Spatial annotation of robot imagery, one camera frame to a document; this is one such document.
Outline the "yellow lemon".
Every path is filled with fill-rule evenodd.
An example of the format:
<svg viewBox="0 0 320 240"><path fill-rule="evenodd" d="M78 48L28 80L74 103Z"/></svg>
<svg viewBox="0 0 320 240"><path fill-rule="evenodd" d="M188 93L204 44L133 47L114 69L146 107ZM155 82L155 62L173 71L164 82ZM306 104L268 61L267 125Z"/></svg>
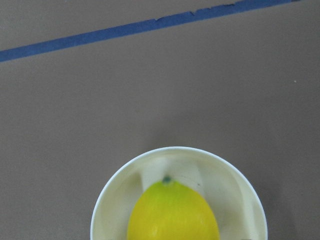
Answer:
<svg viewBox="0 0 320 240"><path fill-rule="evenodd" d="M195 190L169 176L137 200L127 227L128 240L218 240L215 215Z"/></svg>

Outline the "white small bowl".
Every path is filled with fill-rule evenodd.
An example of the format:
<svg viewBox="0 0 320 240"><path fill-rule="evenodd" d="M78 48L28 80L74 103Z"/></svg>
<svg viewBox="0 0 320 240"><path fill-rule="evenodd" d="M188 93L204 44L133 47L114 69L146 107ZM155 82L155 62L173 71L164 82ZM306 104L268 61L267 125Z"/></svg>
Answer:
<svg viewBox="0 0 320 240"><path fill-rule="evenodd" d="M169 176L200 193L210 205L222 240L266 240L262 203L245 176L208 151L170 146L123 165L102 189L91 218L92 240L124 240L132 209L153 183Z"/></svg>

